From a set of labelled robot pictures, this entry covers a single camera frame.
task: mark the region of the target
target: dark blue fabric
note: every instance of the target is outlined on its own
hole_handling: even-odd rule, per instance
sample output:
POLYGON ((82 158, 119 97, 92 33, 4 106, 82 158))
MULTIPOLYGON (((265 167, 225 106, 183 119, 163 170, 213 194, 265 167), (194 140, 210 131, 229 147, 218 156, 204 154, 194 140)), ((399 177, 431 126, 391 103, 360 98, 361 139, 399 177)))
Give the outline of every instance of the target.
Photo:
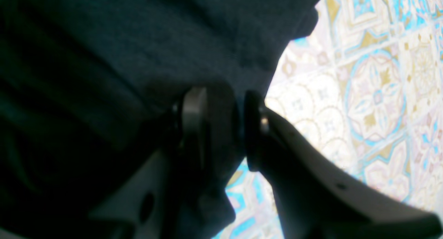
POLYGON ((215 164, 224 165, 215 175, 227 181, 244 156, 228 117, 246 90, 266 94, 287 43, 314 28, 318 1, 6 1, 0 168, 10 180, 0 194, 13 188, 18 201, 63 187, 80 198, 106 186, 80 179, 127 177, 117 177, 131 172, 123 162, 147 157, 141 144, 161 130, 153 121, 194 85, 214 86, 211 101, 225 106, 211 118, 220 121, 215 164))

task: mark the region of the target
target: bolt hole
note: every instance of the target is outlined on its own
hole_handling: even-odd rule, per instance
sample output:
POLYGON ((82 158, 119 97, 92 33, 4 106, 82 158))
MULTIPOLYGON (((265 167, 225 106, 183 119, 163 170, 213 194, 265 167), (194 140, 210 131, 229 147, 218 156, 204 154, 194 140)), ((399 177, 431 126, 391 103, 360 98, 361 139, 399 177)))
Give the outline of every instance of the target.
POLYGON ((337 186, 337 188, 339 188, 340 190, 346 190, 347 189, 347 187, 346 187, 346 185, 344 185, 344 184, 336 184, 336 186, 337 186))
POLYGON ((149 218, 149 216, 152 213, 152 210, 154 209, 154 195, 152 193, 148 193, 141 205, 140 210, 140 222, 145 223, 146 220, 149 218))

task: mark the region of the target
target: patterned tile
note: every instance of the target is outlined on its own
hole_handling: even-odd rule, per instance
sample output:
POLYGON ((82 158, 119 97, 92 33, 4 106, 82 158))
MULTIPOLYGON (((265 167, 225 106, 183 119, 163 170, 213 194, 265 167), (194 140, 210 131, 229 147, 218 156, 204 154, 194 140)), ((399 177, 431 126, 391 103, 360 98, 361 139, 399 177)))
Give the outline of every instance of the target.
POLYGON ((438 49, 437 56, 440 60, 440 65, 443 65, 443 20, 435 22, 434 28, 434 41, 438 49))
POLYGON ((400 40, 400 63, 406 77, 408 117, 414 121, 441 99, 441 77, 436 58, 435 38, 426 27, 400 40))
POLYGON ((226 194, 237 217, 215 239, 283 239, 272 188, 260 173, 248 170, 246 161, 229 181, 226 194))
POLYGON ((443 17, 443 0, 426 0, 426 2, 433 19, 443 17))
POLYGON ((443 184, 443 102, 412 127, 411 205, 433 210, 443 184))
POLYGON ((318 24, 309 37, 289 42, 283 52, 272 84, 286 81, 301 74, 318 71, 329 67, 334 58, 326 1, 321 0, 316 6, 318 24))
POLYGON ((408 140, 401 138, 364 160, 364 182, 403 202, 411 190, 408 140))
POLYGON ((395 35, 389 0, 326 0, 337 61, 395 35))
POLYGON ((406 99, 397 51, 397 44, 393 44, 337 70, 346 118, 359 157, 405 128, 406 99))
POLYGON ((333 70, 298 75, 271 86, 266 105, 291 122, 337 166, 350 171, 356 165, 333 70))
POLYGON ((429 19, 426 0, 392 0, 398 32, 417 30, 429 19))

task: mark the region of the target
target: floor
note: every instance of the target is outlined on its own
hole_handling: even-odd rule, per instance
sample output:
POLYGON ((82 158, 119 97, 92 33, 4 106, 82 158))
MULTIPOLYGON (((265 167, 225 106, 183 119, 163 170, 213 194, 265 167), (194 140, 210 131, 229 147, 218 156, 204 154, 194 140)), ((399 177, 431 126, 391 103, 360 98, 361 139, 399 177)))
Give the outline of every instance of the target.
MULTIPOLYGON (((443 218, 443 0, 321 0, 283 53, 267 105, 380 192, 443 218)), ((216 238, 283 238, 272 190, 240 166, 216 238)))

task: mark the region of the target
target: tile floor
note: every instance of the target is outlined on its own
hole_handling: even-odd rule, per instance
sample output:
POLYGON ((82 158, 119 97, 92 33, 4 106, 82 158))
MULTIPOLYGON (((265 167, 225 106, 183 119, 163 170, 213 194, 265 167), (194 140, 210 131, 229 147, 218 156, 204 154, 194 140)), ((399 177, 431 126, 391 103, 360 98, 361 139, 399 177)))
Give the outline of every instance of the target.
MULTIPOLYGON (((344 171, 443 218, 443 0, 317 10, 313 34, 284 51, 267 105, 344 171)), ((216 238, 283 238, 260 174, 244 163, 226 191, 237 219, 216 238)))

